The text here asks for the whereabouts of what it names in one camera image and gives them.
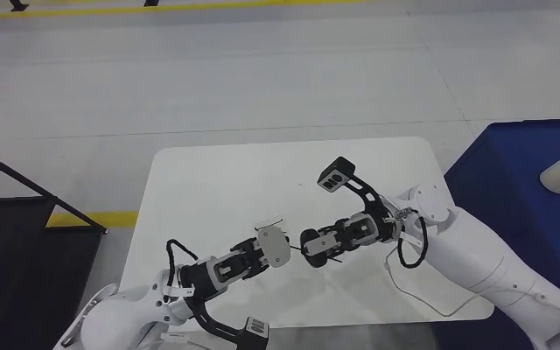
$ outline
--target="blue box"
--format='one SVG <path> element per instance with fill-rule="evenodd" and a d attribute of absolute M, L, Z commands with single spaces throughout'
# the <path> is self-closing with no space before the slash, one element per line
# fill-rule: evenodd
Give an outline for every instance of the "blue box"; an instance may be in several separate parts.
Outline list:
<path fill-rule="evenodd" d="M 493 229 L 533 270 L 560 287 L 560 194 L 541 172 L 560 159 L 560 121 L 500 122 L 476 139 L 445 180 L 455 204 Z M 438 322 L 443 350 L 533 349 L 503 312 L 478 321 Z"/>

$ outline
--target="white cable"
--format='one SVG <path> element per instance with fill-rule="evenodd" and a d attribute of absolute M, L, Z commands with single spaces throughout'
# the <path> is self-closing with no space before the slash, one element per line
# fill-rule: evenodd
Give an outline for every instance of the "white cable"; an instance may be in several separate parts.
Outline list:
<path fill-rule="evenodd" d="M 413 297 L 415 300 L 421 302 L 422 304 L 428 306 L 429 308 L 431 308 L 435 313 L 437 313 L 438 315 L 442 316 L 442 317 L 451 317 L 454 314 L 456 314 L 457 312 L 459 312 L 459 310 L 461 310 L 462 308 L 464 308 L 467 304 L 469 304 L 470 302 L 472 302 L 475 298 L 478 298 L 482 295 L 485 294 L 490 294 L 490 293 L 495 293 L 497 291 L 511 291 L 514 293 L 522 293 L 523 296 L 530 296 L 532 297 L 538 304 L 544 305 L 544 306 L 550 306 L 553 307 L 557 310 L 560 310 L 560 307 L 555 306 L 553 304 L 549 304 L 549 303 L 544 303 L 543 301 L 539 300 L 539 294 L 530 294 L 527 293 L 526 291 L 521 291 L 521 290 L 509 290 L 509 289 L 499 289 L 499 290 L 485 290 L 479 293 L 475 293 L 472 297 L 469 297 L 463 304 L 461 304 L 457 309 L 453 310 L 451 313 L 442 313 L 441 311 L 439 311 L 438 309 L 436 309 L 434 306 L 432 306 L 430 303 L 428 303 L 427 301 L 423 300 L 421 297 L 416 296 L 406 290 L 403 290 L 401 287 L 399 287 L 396 282 L 395 279 L 393 278 L 393 273 L 391 272 L 391 267 L 389 265 L 389 257 L 395 253 L 396 251 L 396 247 L 393 248 L 393 250 L 391 250 L 387 256 L 385 256 L 385 263 L 383 264 L 383 267 L 385 268 L 385 270 L 387 270 L 389 277 L 391 277 L 391 281 L 393 282 L 393 285 L 395 286 L 395 288 L 397 288 L 401 293 L 406 294 L 410 297 Z"/>

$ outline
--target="black cable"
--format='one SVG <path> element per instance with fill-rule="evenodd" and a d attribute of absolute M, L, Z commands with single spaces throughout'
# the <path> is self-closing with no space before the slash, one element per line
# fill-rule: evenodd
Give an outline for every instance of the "black cable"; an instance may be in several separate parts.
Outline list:
<path fill-rule="evenodd" d="M 301 251 L 301 248 L 298 248 L 298 247 L 290 246 L 290 248 Z M 331 260 L 333 260 L 333 261 L 335 261 L 335 262 L 337 262 L 337 263 L 342 263 L 341 260 L 335 259 L 335 258 L 330 257 L 330 256 L 328 256 L 327 259 L 331 259 Z"/>
<path fill-rule="evenodd" d="M 426 221 L 422 216 L 418 216 L 418 219 L 420 220 L 420 226 L 422 226 L 423 239 L 422 251 L 420 252 L 420 257 L 418 257 L 418 260 L 416 260 L 416 262 L 414 263 L 405 262 L 403 256 L 403 238 L 399 238 L 399 241 L 396 244 L 396 252 L 399 255 L 399 260 L 401 261 L 401 265 L 406 269 L 415 269 L 420 266 L 420 263 L 422 263 L 426 257 L 426 253 L 428 253 L 428 228 L 426 227 Z"/>
<path fill-rule="evenodd" d="M 181 242 L 175 239 L 167 241 L 167 244 L 165 244 L 165 250 L 167 250 L 167 256 L 169 257 L 169 277 L 167 278 L 168 287 L 171 287 L 173 285 L 173 278 L 175 277 L 175 256 L 173 256 L 173 249 L 172 249 L 173 244 L 181 248 L 181 250 L 183 250 L 185 253 L 191 256 L 191 258 L 194 259 L 195 262 L 199 260 L 196 254 L 194 254 L 192 251 L 187 249 L 183 244 L 181 244 Z M 168 299 L 169 297 L 164 296 L 164 301 L 166 303 Z"/>

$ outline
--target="black bracket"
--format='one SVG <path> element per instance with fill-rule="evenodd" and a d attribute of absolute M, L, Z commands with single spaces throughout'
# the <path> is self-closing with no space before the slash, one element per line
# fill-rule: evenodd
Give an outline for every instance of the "black bracket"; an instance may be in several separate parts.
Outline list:
<path fill-rule="evenodd" d="M 29 6 L 28 3 L 21 3 L 19 0 L 10 0 L 10 3 L 14 7 L 11 12 L 23 12 Z"/>

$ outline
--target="yellow tape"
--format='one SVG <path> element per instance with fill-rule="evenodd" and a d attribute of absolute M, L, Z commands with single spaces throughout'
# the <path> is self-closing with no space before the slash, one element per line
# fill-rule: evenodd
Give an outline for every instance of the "yellow tape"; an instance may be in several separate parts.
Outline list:
<path fill-rule="evenodd" d="M 350 4 L 374 2 L 372 0 L 257 0 L 239 3 L 185 3 L 177 5 L 161 5 L 151 7 L 126 7 L 106 9 L 69 9 L 69 10 L 33 10 L 30 6 L 23 12 L 0 13 L 0 18 L 30 18 L 30 17 L 52 17 L 52 16 L 76 16 L 76 15 L 122 15 L 130 13 L 162 12 L 162 11 L 193 11 L 193 10 L 215 10 L 233 9 L 243 7 L 262 6 L 292 6 L 292 5 L 321 5 L 321 4 Z"/>
<path fill-rule="evenodd" d="M 138 212 L 96 212 L 86 213 L 86 216 L 99 222 L 105 228 L 133 228 L 137 224 Z M 46 224 L 48 228 L 87 225 L 70 213 L 53 213 Z"/>

